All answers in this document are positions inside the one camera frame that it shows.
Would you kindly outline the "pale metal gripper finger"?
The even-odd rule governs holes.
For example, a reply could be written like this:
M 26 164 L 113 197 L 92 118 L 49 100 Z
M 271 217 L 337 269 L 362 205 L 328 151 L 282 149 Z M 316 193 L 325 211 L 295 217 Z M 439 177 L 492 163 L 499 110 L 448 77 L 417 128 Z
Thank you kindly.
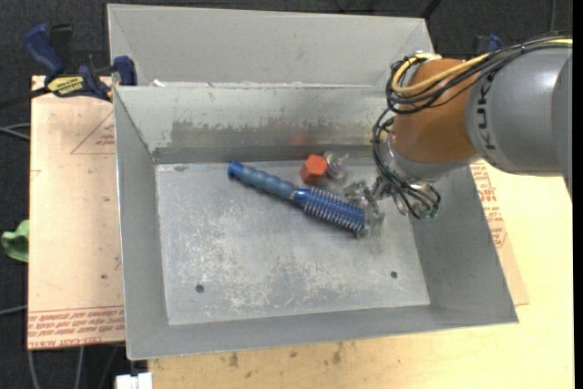
M 363 238 L 374 236 L 380 233 L 384 222 L 385 214 L 378 208 L 369 206 L 363 212 L 363 228 L 361 236 Z
M 343 189 L 343 195 L 348 199 L 365 199 L 369 194 L 369 187 L 365 180 L 354 181 Z

